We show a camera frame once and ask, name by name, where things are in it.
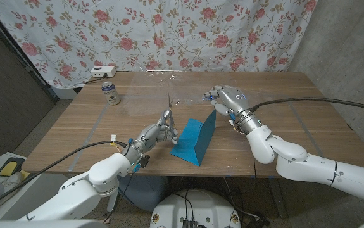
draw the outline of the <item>aluminum can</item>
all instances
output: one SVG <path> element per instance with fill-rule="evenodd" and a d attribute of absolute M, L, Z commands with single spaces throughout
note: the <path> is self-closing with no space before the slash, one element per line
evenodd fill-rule
<path fill-rule="evenodd" d="M 104 95 L 106 95 L 109 105 L 117 105 L 121 101 L 120 97 L 118 96 L 116 87 L 112 82 L 104 82 L 101 85 L 101 90 L 103 91 Z"/>

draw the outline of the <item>blue triangular object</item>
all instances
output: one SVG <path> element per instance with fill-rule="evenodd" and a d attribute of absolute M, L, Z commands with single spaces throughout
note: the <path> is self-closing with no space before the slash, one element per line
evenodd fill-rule
<path fill-rule="evenodd" d="M 215 110 L 204 123 L 190 118 L 170 154 L 200 166 L 215 130 Z"/>

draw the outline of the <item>white connector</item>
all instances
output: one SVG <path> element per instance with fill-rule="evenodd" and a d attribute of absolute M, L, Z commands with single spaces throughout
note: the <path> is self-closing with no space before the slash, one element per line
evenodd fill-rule
<path fill-rule="evenodd" d="M 116 74 L 116 68 L 113 66 L 95 66 L 91 70 L 93 77 L 103 77 L 107 73 L 107 77 L 114 77 Z"/>

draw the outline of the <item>table leg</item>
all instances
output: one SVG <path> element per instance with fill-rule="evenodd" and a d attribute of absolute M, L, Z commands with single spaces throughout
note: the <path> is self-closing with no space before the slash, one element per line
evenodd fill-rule
<path fill-rule="evenodd" d="M 272 190 L 273 199 L 275 201 L 277 213 L 280 218 L 287 218 L 286 207 L 284 206 L 282 191 L 276 178 L 268 178 L 270 190 Z"/>

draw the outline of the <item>floral curtain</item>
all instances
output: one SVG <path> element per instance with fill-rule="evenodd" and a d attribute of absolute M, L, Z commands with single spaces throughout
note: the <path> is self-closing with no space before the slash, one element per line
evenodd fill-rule
<path fill-rule="evenodd" d="M 117 70 L 287 70 L 316 0 L 0 0 L 0 20 L 45 80 Z"/>

